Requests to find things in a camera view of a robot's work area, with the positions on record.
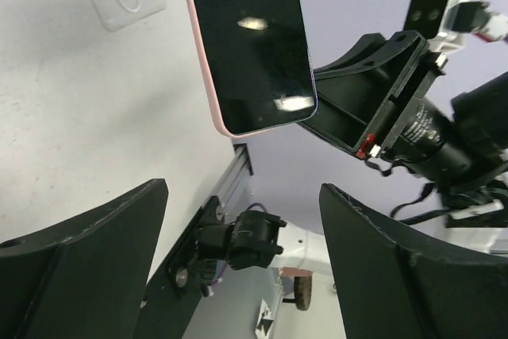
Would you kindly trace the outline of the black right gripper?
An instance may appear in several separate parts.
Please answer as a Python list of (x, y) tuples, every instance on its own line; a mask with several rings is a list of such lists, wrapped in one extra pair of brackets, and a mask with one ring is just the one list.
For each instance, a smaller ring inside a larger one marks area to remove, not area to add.
[[(314, 69), (318, 108), (302, 126), (361, 160), (391, 148), (429, 88), (442, 76), (447, 56), (429, 49), (418, 32), (363, 35), (343, 56)], [(366, 76), (323, 78), (360, 65)]]

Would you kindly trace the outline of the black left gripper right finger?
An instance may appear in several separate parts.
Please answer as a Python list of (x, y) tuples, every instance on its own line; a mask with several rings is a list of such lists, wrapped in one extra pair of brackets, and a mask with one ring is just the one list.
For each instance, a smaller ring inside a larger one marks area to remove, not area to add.
[(506, 337), (506, 258), (421, 233), (331, 183), (319, 207), (347, 337)]

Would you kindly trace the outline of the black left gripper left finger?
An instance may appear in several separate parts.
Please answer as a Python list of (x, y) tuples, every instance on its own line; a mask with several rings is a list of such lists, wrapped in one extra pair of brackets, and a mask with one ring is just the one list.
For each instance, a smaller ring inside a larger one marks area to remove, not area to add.
[(151, 179), (1, 244), (3, 338), (131, 338), (168, 199)]

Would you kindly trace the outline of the phone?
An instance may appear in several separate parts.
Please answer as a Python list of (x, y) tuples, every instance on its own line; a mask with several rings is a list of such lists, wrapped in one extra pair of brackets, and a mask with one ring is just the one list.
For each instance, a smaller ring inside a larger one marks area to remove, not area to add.
[(246, 137), (316, 113), (300, 0), (187, 0), (187, 8), (220, 134)]

